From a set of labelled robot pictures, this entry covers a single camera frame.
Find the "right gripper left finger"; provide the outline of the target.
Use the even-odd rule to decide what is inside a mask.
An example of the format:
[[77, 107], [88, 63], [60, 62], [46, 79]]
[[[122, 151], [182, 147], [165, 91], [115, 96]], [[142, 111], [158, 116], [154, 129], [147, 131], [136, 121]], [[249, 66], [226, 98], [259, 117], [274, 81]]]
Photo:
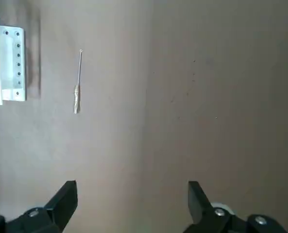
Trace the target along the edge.
[[61, 233], [77, 206], [77, 183], [67, 181], [43, 207], [29, 209], [10, 221], [0, 215], [0, 233]]

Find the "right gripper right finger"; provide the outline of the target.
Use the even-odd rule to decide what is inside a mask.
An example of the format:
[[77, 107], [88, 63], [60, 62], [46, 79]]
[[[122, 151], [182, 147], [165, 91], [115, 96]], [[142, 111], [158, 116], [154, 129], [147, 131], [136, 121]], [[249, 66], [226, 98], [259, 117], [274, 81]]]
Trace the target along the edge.
[[224, 207], [214, 207], [197, 181], [188, 182], [188, 208], [193, 223], [186, 233], [285, 233], [275, 219], [252, 214], [243, 220]]

